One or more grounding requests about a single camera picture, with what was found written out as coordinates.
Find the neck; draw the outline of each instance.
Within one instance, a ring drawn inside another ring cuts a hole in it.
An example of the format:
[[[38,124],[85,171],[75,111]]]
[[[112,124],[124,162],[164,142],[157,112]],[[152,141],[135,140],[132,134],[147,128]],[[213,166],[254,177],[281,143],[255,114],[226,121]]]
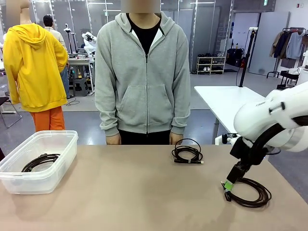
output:
[[[134,24],[142,29],[152,28],[160,20],[160,18],[154,13],[130,13],[129,17]]]
[[[30,10],[29,8],[24,8],[21,9],[20,12],[20,25],[22,24],[31,24],[31,19],[30,19]]]

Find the gray hoodie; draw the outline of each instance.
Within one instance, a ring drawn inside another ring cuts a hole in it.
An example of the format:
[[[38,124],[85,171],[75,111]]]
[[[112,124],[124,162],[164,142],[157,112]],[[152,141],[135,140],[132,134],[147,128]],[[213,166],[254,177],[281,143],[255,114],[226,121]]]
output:
[[[190,115],[188,42],[180,26],[161,12],[148,55],[125,13],[97,36],[95,104],[106,136],[118,129],[183,134]]]

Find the yellow hoodie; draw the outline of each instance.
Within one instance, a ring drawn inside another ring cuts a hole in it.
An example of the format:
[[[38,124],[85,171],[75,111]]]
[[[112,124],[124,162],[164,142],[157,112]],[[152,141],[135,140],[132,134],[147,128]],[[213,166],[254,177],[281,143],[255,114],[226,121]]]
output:
[[[67,52],[50,32],[36,24],[13,26],[4,42],[3,59],[14,104],[42,112],[67,103],[60,76]]]

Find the hoodie pocket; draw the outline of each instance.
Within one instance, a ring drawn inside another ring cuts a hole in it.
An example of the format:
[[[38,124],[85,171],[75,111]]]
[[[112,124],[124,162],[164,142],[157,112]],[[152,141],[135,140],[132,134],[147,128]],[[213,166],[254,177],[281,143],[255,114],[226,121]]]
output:
[[[165,85],[149,86],[149,124],[171,123],[172,119],[172,105]]]
[[[146,125],[146,87],[129,86],[117,109],[117,117],[130,126]]]

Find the black hair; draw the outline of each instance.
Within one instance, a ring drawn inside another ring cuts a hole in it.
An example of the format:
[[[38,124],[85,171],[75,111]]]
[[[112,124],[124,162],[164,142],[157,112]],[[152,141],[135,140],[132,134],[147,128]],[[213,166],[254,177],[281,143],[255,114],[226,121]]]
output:
[[[43,21],[44,21],[45,26],[51,27],[52,24],[53,24],[53,19],[50,15],[45,15],[44,18],[43,18]]]

